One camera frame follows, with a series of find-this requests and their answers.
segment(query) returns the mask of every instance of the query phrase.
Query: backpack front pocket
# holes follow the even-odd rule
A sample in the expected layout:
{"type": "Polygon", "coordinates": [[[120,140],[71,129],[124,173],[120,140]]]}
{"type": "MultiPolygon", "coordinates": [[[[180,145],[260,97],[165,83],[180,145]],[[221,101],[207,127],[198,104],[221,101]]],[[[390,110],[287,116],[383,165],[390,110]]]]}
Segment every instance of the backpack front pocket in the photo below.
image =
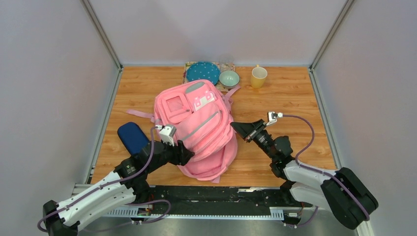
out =
{"type": "Polygon", "coordinates": [[[180,92],[164,97],[162,106],[170,124],[178,124],[192,113],[187,98],[180,92]]]}
{"type": "Polygon", "coordinates": [[[182,140],[188,150],[198,153],[200,150],[195,150],[195,145],[216,129],[220,121],[221,112],[214,102],[210,102],[175,125],[176,138],[182,140]]]}

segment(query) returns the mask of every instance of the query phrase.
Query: glass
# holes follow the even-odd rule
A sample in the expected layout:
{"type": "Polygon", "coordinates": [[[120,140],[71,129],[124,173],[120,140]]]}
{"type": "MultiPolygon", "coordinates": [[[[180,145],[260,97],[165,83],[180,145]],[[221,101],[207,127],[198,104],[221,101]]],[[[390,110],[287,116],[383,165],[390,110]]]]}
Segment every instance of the glass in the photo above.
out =
{"type": "Polygon", "coordinates": [[[232,70],[233,68],[233,56],[230,54],[222,54],[219,57],[219,66],[220,66],[220,72],[226,71],[226,70],[232,70]]]}

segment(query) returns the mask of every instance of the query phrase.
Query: placemat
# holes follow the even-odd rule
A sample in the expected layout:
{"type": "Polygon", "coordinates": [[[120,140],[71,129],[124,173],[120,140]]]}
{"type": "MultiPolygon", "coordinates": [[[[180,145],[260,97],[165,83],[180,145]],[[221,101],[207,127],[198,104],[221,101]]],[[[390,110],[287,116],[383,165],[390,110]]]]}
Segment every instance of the placemat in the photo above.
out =
{"type": "MultiPolygon", "coordinates": [[[[187,81],[187,79],[186,79],[186,77],[185,77],[185,75],[187,74],[187,70],[190,68],[190,66],[192,65],[192,64],[195,64],[195,63],[197,63],[197,61],[187,61],[186,63],[185,63],[185,66],[184,66],[184,73],[183,73],[183,75],[182,75],[182,83],[181,84],[185,84],[185,83],[188,83],[188,81],[187,81]]],[[[218,62],[213,62],[215,65],[217,65],[217,67],[219,67],[219,69],[220,69],[220,65],[219,65],[219,63],[218,62]]],[[[232,71],[235,71],[235,64],[232,64],[232,71]]],[[[215,85],[216,86],[216,88],[218,89],[218,90],[220,90],[221,92],[228,92],[229,90],[231,90],[231,88],[225,88],[225,87],[223,87],[223,85],[220,83],[220,81],[219,82],[217,82],[217,84],[215,85]]]]}

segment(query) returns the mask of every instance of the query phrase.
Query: wooden table surface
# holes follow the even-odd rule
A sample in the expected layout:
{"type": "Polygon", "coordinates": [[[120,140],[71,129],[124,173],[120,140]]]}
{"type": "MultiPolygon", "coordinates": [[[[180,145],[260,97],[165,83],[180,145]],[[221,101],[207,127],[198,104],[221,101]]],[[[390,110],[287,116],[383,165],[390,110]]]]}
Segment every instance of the wooden table surface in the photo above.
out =
{"type": "MultiPolygon", "coordinates": [[[[334,161],[323,127],[313,88],[305,67],[266,67],[268,77],[261,89],[250,86],[252,67],[237,67],[241,89],[233,96],[232,115],[235,121],[267,120],[267,112],[299,115],[309,120],[316,132],[313,145],[300,160],[320,168],[334,169],[334,161]]],[[[150,138],[149,119],[126,113],[128,109],[153,112],[154,98],[163,90],[181,84],[183,67],[126,67],[110,114],[99,157],[92,177],[98,182],[130,155],[121,143],[117,129],[129,122],[137,123],[150,138]]],[[[279,119],[267,128],[272,138],[290,137],[295,155],[311,139],[310,128],[296,118],[279,119]]],[[[201,185],[279,187],[284,180],[276,178],[269,167],[270,159],[254,142],[238,138],[238,154],[220,183],[198,181],[182,174],[178,167],[167,164],[148,176],[150,185],[201,185]]]]}

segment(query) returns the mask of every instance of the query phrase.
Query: yellow mug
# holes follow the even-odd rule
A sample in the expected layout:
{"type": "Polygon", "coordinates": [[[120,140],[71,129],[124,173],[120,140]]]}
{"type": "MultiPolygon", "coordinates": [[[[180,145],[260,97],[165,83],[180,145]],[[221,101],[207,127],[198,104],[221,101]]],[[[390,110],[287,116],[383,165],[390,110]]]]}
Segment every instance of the yellow mug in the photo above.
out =
{"type": "Polygon", "coordinates": [[[252,70],[252,76],[250,77],[250,84],[252,88],[259,89],[264,85],[265,80],[267,79],[268,72],[265,68],[256,65],[252,70]]]}

